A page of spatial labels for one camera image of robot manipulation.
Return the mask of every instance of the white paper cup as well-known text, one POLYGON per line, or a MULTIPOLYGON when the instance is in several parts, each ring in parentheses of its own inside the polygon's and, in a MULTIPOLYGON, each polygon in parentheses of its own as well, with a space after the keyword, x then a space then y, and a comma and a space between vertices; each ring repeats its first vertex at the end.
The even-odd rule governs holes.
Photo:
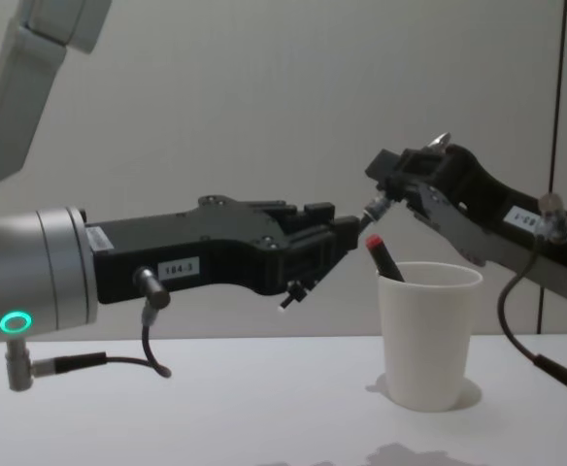
POLYGON ((387 393, 411 410, 449 410, 463 386, 483 277, 435 262, 398 267, 404 283, 379 277, 387 393))

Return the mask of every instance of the table surface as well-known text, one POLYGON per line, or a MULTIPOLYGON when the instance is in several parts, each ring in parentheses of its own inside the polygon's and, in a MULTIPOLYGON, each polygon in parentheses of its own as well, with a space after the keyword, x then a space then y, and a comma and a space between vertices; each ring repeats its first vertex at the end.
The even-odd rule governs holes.
MULTIPOLYGON (((522 341, 567 364, 567 336, 522 341)), ((442 414, 414 413, 382 395, 376 337, 152 345, 171 380, 110 364, 39 379, 24 393, 8 390, 0 346, 0 465, 567 465, 567 389, 503 337, 472 339, 469 391, 442 414)), ((140 346, 30 350, 34 358, 138 355, 140 346)))

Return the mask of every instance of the marker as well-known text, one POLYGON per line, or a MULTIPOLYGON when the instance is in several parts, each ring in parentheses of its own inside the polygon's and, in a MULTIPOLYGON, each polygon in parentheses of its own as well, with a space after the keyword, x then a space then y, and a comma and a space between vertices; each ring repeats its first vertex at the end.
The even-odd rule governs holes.
POLYGON ((397 282, 404 281, 402 274, 398 270, 398 266, 391 258, 391 255, 389 255, 389 251, 379 235, 369 236, 365 240, 365 246, 370 252, 370 255, 372 255, 381 277, 396 280, 397 282))

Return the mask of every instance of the white label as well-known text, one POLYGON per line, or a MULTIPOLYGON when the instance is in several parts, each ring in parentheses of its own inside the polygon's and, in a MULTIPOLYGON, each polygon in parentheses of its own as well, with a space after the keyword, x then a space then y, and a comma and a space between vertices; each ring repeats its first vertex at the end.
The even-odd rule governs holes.
POLYGON ((513 206, 508 214, 504 217, 506 223, 517 226, 521 230, 534 233, 536 231, 536 224, 540 220, 540 216, 532 212, 526 211, 521 207, 513 206))
POLYGON ((99 226, 89 226, 86 228, 87 239, 89 240, 89 247, 94 252, 99 250, 112 250, 113 243, 105 232, 99 226))
POLYGON ((158 264, 158 278, 160 280, 181 279, 199 275, 199 257, 170 260, 158 264))

